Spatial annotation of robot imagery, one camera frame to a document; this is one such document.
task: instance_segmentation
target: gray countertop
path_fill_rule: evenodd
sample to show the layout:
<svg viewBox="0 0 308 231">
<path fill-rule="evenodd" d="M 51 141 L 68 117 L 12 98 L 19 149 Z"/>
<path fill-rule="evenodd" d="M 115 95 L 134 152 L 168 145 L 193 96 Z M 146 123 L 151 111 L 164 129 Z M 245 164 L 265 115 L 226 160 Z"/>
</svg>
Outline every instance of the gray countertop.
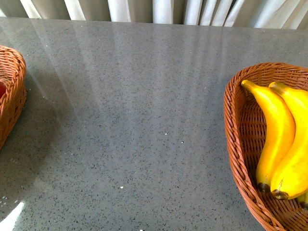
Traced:
<svg viewBox="0 0 308 231">
<path fill-rule="evenodd" d="M 27 64 L 0 227 L 263 230 L 231 174 L 223 93 L 250 65 L 307 67 L 308 31 L 0 18 L 0 44 Z"/>
</svg>

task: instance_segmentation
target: banana stem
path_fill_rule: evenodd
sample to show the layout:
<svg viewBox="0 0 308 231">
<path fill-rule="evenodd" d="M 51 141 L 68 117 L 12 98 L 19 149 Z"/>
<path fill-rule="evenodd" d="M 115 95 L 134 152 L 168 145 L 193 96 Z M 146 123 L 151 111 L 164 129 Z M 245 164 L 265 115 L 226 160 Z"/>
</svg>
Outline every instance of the banana stem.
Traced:
<svg viewBox="0 0 308 231">
<path fill-rule="evenodd" d="M 254 84 L 253 82 L 249 81 L 249 80 L 243 80 L 241 82 L 241 85 L 247 89 L 249 92 L 252 92 L 255 88 L 256 88 L 256 84 Z"/>
<path fill-rule="evenodd" d="M 281 82 L 272 82 L 270 83 L 269 88 L 280 96 L 285 94 L 287 90 L 287 86 Z"/>
</svg>

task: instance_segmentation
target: wicker basket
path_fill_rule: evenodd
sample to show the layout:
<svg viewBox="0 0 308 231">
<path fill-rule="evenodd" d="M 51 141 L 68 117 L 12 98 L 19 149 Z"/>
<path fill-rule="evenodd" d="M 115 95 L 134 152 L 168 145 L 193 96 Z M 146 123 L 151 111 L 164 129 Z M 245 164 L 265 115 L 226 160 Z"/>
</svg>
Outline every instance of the wicker basket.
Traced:
<svg viewBox="0 0 308 231">
<path fill-rule="evenodd" d="M 227 84 L 224 116 L 233 177 L 248 209 L 268 231 L 308 231 L 308 212 L 296 199 L 280 201 L 257 190 L 256 168 L 266 137 L 266 122 L 253 95 L 241 87 L 251 80 L 260 86 L 280 81 L 308 90 L 308 69 L 285 63 L 262 63 L 238 72 Z"/>
<path fill-rule="evenodd" d="M 0 45 L 0 82 L 6 93 L 0 99 L 0 149 L 11 133 L 26 101 L 26 63 L 22 55 Z"/>
</svg>

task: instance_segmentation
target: banana tip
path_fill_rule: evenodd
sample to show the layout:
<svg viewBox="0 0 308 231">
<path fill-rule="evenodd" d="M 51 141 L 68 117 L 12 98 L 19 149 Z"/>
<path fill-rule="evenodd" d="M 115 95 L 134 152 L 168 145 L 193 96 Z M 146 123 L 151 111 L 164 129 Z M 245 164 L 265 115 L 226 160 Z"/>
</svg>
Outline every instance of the banana tip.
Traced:
<svg viewBox="0 0 308 231">
<path fill-rule="evenodd" d="M 270 186 L 268 184 L 259 183 L 258 184 L 258 189 L 262 193 L 270 193 Z"/>
<path fill-rule="evenodd" d="M 273 196 L 276 197 L 276 199 L 278 200 L 288 200 L 289 199 L 289 195 L 287 193 L 279 191 L 278 189 L 273 190 L 271 194 L 273 194 Z"/>
<path fill-rule="evenodd" d="M 302 207 L 303 210 L 308 210 L 308 203 L 306 203 L 306 202 L 301 202 L 301 203 L 299 203 L 299 204 L 300 204 L 300 206 Z"/>
</svg>

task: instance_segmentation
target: red fruit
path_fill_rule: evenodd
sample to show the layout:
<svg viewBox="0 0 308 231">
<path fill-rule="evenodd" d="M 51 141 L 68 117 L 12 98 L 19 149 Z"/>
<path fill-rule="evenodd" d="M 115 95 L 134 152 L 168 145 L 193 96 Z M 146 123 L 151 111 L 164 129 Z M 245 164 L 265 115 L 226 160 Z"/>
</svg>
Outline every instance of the red fruit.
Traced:
<svg viewBox="0 0 308 231">
<path fill-rule="evenodd" d="M 0 82 L 0 98 L 2 97 L 2 95 L 4 95 L 5 91 L 6 91 L 5 85 L 2 82 Z"/>
</svg>

